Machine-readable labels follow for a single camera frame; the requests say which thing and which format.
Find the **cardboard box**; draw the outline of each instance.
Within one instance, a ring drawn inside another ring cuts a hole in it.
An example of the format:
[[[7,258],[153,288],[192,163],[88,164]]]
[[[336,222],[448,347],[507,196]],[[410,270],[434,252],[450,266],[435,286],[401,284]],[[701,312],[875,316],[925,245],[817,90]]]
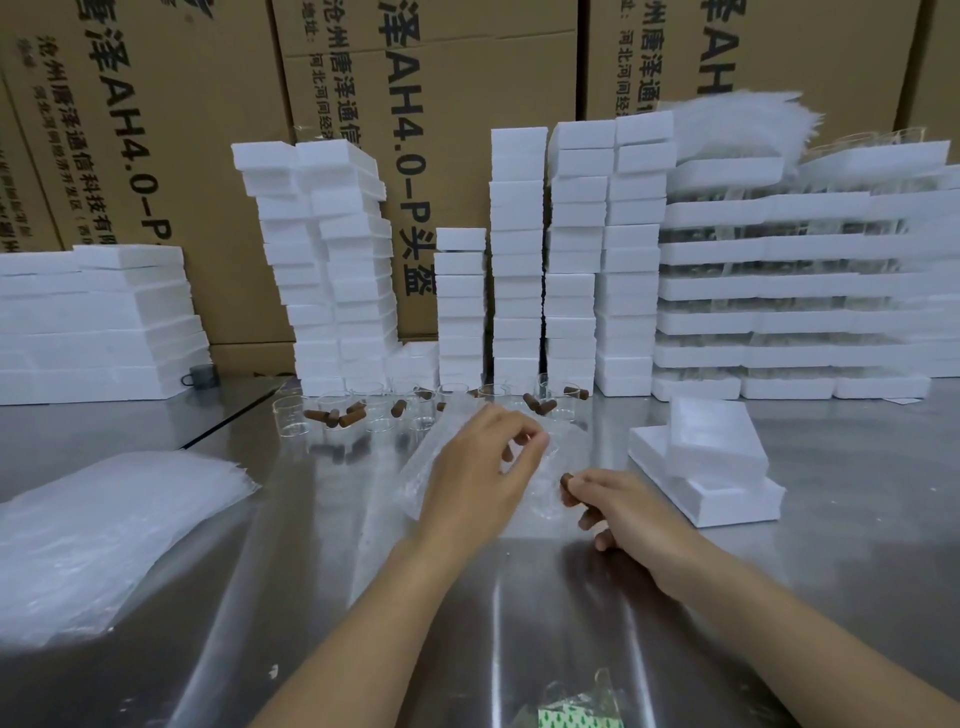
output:
[[[0,253],[61,250],[7,84],[0,75]]]
[[[297,139],[348,138],[376,158],[399,334],[435,334],[435,231],[489,226],[491,129],[574,118],[577,3],[315,6],[274,2]]]
[[[230,151],[292,140],[268,4],[36,0],[0,29],[64,247],[181,246],[213,344],[292,340]]]
[[[594,0],[587,119],[653,110],[658,99],[789,89],[827,115],[814,144],[889,132],[919,6],[920,0]]]
[[[957,33],[960,5],[925,0],[904,83],[899,127],[926,127],[926,138],[931,140],[960,139]],[[951,145],[949,159],[954,164],[960,161],[960,144]]]

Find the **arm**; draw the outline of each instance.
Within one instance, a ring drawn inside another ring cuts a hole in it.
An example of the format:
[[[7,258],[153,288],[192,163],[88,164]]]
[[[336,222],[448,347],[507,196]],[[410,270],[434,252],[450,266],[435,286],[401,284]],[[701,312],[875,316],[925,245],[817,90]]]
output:
[[[948,728],[960,705],[894,665],[764,574],[718,548],[630,473],[589,470],[562,489],[599,550],[620,547],[703,615],[809,728]]]
[[[510,441],[523,445],[510,471]],[[252,723],[252,728],[387,728],[427,630],[467,561],[506,527],[549,438],[502,407],[481,409],[437,457],[412,536],[393,549],[347,617]]]

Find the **brown cylindrical cork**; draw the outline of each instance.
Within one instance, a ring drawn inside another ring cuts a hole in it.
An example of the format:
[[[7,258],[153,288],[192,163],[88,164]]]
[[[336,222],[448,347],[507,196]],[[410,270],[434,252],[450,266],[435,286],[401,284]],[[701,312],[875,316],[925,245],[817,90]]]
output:
[[[349,427],[353,423],[358,423],[367,416],[366,409],[355,409],[350,412],[348,415],[344,415],[340,418],[340,427]]]

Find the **hand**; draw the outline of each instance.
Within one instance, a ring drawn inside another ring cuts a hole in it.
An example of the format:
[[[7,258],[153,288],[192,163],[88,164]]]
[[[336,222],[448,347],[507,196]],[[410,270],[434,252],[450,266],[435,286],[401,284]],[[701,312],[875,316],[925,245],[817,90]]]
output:
[[[523,450],[501,473],[500,461],[513,460],[511,441]],[[461,569],[507,527],[549,442],[526,415],[484,405],[434,461],[415,540]]]
[[[653,574],[664,592],[680,598],[681,582],[713,548],[653,487],[633,473],[599,468],[576,473],[561,486],[565,506],[584,503],[585,531],[606,521],[597,550],[622,548]]]

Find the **stainless steel table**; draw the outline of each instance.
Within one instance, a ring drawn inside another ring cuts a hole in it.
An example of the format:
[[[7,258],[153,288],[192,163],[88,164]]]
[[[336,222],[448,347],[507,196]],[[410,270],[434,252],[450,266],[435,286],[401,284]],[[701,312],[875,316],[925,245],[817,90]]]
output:
[[[960,698],[960,380],[930,399],[750,402],[789,490],[782,520],[711,529],[855,635]],[[665,405],[596,397],[597,465]],[[264,485],[203,524],[97,643],[0,659],[11,725],[243,726],[342,618],[410,522],[394,507],[409,432],[344,447],[276,437],[265,402],[192,448]],[[623,554],[500,540],[427,637],[400,725],[509,726],[554,681],[608,667],[630,726],[790,725],[778,701]]]
[[[0,407],[0,502],[120,452],[182,448],[282,383],[259,376],[169,400]]]

